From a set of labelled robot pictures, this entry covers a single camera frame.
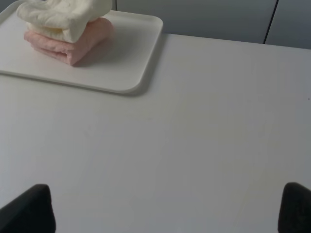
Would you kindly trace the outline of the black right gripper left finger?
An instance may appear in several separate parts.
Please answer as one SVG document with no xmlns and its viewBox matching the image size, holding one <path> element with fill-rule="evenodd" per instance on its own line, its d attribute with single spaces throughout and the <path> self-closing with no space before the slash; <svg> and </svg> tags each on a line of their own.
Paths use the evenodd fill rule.
<svg viewBox="0 0 311 233">
<path fill-rule="evenodd" d="M 2 233 L 54 233 L 56 220 L 51 191 L 36 184 L 0 209 Z"/>
</svg>

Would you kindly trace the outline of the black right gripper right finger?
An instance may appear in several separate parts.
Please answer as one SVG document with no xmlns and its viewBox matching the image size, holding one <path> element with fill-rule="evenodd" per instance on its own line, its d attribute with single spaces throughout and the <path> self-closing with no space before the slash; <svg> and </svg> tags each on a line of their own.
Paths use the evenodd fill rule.
<svg viewBox="0 0 311 233">
<path fill-rule="evenodd" d="M 311 191 L 299 183 L 283 189 L 277 230 L 279 233 L 311 232 Z"/>
</svg>

